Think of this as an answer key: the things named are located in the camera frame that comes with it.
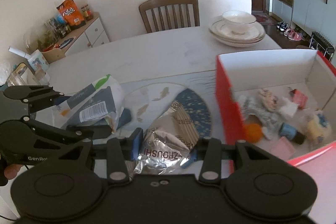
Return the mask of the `left hand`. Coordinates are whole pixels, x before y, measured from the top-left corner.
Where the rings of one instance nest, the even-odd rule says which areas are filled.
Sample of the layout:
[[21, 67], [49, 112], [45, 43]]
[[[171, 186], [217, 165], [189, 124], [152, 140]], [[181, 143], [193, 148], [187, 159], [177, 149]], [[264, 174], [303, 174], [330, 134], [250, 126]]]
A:
[[1, 155], [1, 186], [6, 186], [10, 180], [14, 179], [22, 167], [23, 164], [20, 164], [15, 159], [8, 159]]

